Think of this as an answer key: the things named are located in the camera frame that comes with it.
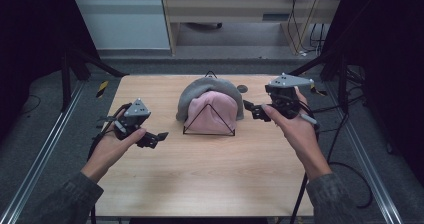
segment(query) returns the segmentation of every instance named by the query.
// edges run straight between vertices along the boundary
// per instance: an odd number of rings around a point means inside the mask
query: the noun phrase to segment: hand
[[[127,138],[119,140],[113,130],[114,124],[110,125],[104,137],[97,144],[93,155],[81,169],[84,175],[96,183],[124,155],[131,145],[139,141],[146,134],[146,130],[140,128]]]
[[[306,98],[297,87],[295,89],[299,100],[306,104]],[[262,108],[283,131],[287,141],[302,162],[309,180],[331,173],[331,169],[318,146],[315,130],[311,123],[300,116],[289,120],[268,105],[262,105]]]

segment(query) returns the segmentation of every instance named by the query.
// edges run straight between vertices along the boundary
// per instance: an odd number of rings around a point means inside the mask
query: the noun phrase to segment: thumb
[[[287,119],[281,115],[274,107],[262,104],[264,112],[277,124],[279,127],[285,126]]]
[[[127,138],[122,140],[122,146],[125,146],[125,148],[129,148],[134,143],[138,142],[144,135],[146,134],[146,129],[140,128],[136,130],[135,132],[131,133]]]

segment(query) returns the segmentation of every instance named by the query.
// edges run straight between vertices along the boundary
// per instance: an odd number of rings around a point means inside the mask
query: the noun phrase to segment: sleeve
[[[30,223],[87,223],[102,194],[100,186],[79,172],[32,208],[28,218]]]
[[[336,174],[311,181],[306,190],[314,206],[315,223],[363,223],[356,205]]]

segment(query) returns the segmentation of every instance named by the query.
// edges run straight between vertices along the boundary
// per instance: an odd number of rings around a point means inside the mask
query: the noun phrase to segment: pink beanie
[[[237,102],[230,96],[208,91],[193,98],[184,126],[202,134],[229,134],[236,129]]]

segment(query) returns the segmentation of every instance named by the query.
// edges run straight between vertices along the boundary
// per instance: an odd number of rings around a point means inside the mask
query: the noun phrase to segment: person's left hand
[[[119,140],[113,130],[114,124],[110,125],[87,164],[81,169],[84,175],[96,183],[124,155],[131,145],[146,134],[146,129],[140,128],[127,138]]]

